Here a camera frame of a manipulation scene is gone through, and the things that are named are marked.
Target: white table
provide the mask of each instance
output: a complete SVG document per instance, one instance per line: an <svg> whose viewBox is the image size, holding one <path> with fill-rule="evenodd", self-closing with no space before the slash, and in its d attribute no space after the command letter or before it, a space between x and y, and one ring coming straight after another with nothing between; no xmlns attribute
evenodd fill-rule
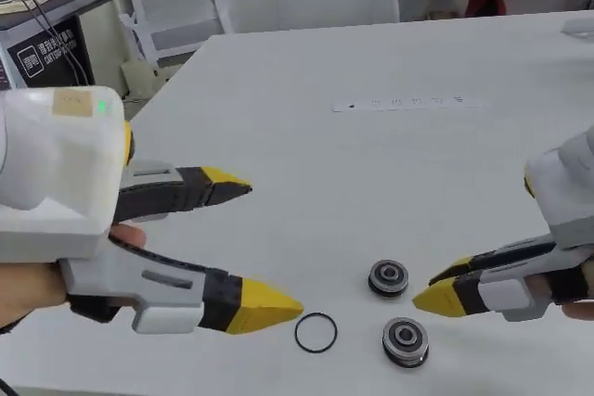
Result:
<svg viewBox="0 0 594 396"><path fill-rule="evenodd" d="M64 308L0 340L2 376L155 396L590 391L594 324L555 308L524 324L450 320L410 303L458 257L546 231L523 165L594 122L594 46L559 33L585 14L212 39L134 120L137 156L220 166L254 192L147 224L151 247L277 283L308 312L331 314L338 342L307 354L293 323L235 338L140 337L130 313L100 326ZM336 99L455 94L491 107L331 111ZM399 301L367 288L381 258L410 272ZM413 373L381 349L394 316L428 330L431 356Z"/></svg>

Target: paper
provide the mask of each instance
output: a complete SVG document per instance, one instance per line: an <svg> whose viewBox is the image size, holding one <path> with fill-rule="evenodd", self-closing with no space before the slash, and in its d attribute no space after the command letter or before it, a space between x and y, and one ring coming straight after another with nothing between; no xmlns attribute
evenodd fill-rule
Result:
<svg viewBox="0 0 594 396"><path fill-rule="evenodd" d="M43 5L44 3L48 2L49 0L37 0L39 5ZM2 14L12 14L12 13L22 13L24 11L29 11L30 9L36 9L37 5L33 2L33 0L26 0L26 4L21 0L0 0L0 15Z"/></svg>
<svg viewBox="0 0 594 396"><path fill-rule="evenodd" d="M385 111L421 109L476 109L489 107L488 103L471 96L411 96L392 99L357 99L337 101L334 111Z"/></svg>
<svg viewBox="0 0 594 396"><path fill-rule="evenodd" d="M54 94L52 113L61 116L91 118L93 116L93 98L88 90L57 88Z"/></svg>

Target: black sign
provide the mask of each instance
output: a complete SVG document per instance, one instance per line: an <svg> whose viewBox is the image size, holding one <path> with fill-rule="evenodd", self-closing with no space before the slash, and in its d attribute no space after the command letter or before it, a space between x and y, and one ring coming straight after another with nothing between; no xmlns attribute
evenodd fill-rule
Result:
<svg viewBox="0 0 594 396"><path fill-rule="evenodd" d="M76 57L81 64L89 83L93 84L89 57L78 18L65 19L54 25L54 28L59 39L47 32L40 32L8 48L8 54L12 57L27 86L32 88L72 86L78 84L77 76L80 84L84 85L84 76L73 57ZM64 55L65 49L70 52L68 58ZM68 59L76 70L76 76Z"/></svg>
<svg viewBox="0 0 594 396"><path fill-rule="evenodd" d="M4 64L0 60L0 91L5 92L6 90L10 90L10 81L8 80L8 76L6 76Z"/></svg>

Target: human hand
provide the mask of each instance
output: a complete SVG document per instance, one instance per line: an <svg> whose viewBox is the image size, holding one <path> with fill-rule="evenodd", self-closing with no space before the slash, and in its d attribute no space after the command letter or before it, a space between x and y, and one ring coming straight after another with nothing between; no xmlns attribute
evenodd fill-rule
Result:
<svg viewBox="0 0 594 396"><path fill-rule="evenodd" d="M147 242L142 230L124 224L114 225L111 234L139 248ZM0 327L65 302L66 286L54 263L0 264Z"/></svg>
<svg viewBox="0 0 594 396"><path fill-rule="evenodd" d="M588 283L589 297L594 299L594 262L582 264L582 273ZM526 277L526 285L535 296L550 297L550 288L542 275ZM563 313L572 319L594 321L594 301L578 301L561 307Z"/></svg>

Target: gray plastic part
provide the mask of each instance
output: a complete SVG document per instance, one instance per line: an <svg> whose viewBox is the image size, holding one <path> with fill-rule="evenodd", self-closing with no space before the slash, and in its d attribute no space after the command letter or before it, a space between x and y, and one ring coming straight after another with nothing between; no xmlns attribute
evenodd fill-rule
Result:
<svg viewBox="0 0 594 396"><path fill-rule="evenodd" d="M107 237L94 259L59 264L69 294L132 300L138 333L191 333L202 318L205 273L152 261Z"/></svg>
<svg viewBox="0 0 594 396"><path fill-rule="evenodd" d="M523 248L529 245L547 242L549 240L552 241L552 236L541 236L502 249ZM592 255L594 255L594 245L579 246L572 249L555 247L551 252L532 259L485 270L481 274L481 283L493 283L511 279L519 280L524 286L526 295L530 296L530 291L524 282L524 279L527 276L547 273L550 271L572 269L588 260ZM533 320L542 317L552 303L551 299L535 299L532 296L531 300L531 305L528 308L501 311L501 313L505 319L510 322Z"/></svg>
<svg viewBox="0 0 594 396"><path fill-rule="evenodd" d="M156 160L132 160L124 169L120 189L133 185L146 185L160 182L184 181L173 164ZM137 223L163 220L169 215L160 213L134 219Z"/></svg>

